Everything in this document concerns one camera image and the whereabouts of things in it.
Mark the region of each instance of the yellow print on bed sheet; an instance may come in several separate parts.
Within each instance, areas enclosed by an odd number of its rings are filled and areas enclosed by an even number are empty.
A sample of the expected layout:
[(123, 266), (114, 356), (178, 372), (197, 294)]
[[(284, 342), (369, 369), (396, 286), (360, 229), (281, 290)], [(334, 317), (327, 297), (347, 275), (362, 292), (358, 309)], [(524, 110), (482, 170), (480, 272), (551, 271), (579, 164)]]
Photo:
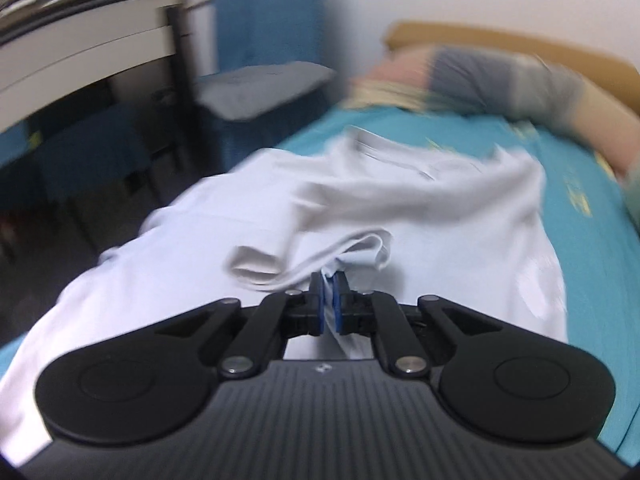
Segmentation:
[(441, 146), (437, 142), (434, 142), (428, 137), (427, 137), (427, 147), (430, 150), (438, 150), (439, 152), (457, 153), (457, 151), (451, 146)]
[(593, 156), (596, 159), (596, 162), (598, 163), (598, 165), (604, 170), (604, 172), (607, 174), (607, 176), (611, 179), (611, 180), (615, 180), (616, 179), (616, 174), (613, 173), (613, 170), (611, 169), (611, 166), (609, 165), (609, 163), (604, 159), (604, 157), (602, 155), (600, 155), (600, 153), (598, 152), (593, 152)]
[(591, 218), (593, 214), (591, 213), (589, 200), (582, 191), (582, 186), (580, 185), (578, 177), (575, 176), (575, 173), (572, 172), (572, 174), (566, 176), (564, 178), (564, 184), (566, 185), (567, 194), (569, 195), (569, 202), (574, 206), (574, 209), (587, 218)]
[(509, 130), (520, 140), (531, 140), (538, 137), (538, 130), (529, 121), (518, 121), (517, 123), (508, 123)]

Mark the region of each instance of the pillow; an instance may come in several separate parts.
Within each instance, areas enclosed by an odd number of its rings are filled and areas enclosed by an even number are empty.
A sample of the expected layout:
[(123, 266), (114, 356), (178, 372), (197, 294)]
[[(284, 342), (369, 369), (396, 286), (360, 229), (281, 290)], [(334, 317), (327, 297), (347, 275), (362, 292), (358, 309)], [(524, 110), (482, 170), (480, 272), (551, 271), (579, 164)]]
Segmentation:
[(591, 146), (618, 175), (640, 153), (640, 119), (629, 108), (578, 73), (524, 54), (451, 45), (400, 50), (354, 81), (345, 106), (367, 103), (528, 120)]
[(196, 85), (196, 101), (227, 121), (250, 121), (330, 81), (334, 71), (306, 61), (247, 66)]

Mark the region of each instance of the white t-shirt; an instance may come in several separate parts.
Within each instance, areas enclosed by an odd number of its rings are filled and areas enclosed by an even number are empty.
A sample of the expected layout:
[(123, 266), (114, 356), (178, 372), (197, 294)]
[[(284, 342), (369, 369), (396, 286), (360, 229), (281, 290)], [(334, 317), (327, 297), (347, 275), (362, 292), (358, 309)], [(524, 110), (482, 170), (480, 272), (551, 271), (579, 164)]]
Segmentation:
[[(19, 465), (50, 442), (33, 399), (58, 356), (219, 298), (258, 304), (343, 269), (352, 288), (415, 304), (437, 294), (566, 341), (564, 283), (540, 220), (544, 173), (523, 150), (489, 160), (409, 148), (358, 128), (326, 153), (262, 150), (154, 212), (74, 280), (0, 381), (0, 448)], [(338, 338), (350, 358), (366, 340)], [(297, 338), (287, 358), (323, 358)]]

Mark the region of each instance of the wooden headboard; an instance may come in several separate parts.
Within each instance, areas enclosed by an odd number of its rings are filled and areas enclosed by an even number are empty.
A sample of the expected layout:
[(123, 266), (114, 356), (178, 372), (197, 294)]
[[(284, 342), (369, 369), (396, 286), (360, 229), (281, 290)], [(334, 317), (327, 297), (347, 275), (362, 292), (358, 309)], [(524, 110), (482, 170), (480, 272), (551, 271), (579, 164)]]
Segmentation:
[(581, 73), (640, 115), (640, 74), (628, 61), (609, 54), (508, 31), (429, 22), (397, 22), (387, 33), (385, 43), (390, 51), (425, 43), (447, 43), (540, 56)]

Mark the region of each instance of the ribbed black surface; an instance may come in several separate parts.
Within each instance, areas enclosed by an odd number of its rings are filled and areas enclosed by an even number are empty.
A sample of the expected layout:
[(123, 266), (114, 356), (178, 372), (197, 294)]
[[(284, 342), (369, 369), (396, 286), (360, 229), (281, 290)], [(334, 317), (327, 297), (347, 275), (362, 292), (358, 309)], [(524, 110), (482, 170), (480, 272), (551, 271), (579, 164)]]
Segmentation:
[(57, 441), (22, 471), (33, 480), (607, 480), (626, 470), (593, 440), (549, 450), (485, 441), (428, 386), (393, 379), (376, 361), (319, 364), (273, 362), (225, 383), (162, 440), (108, 450)]

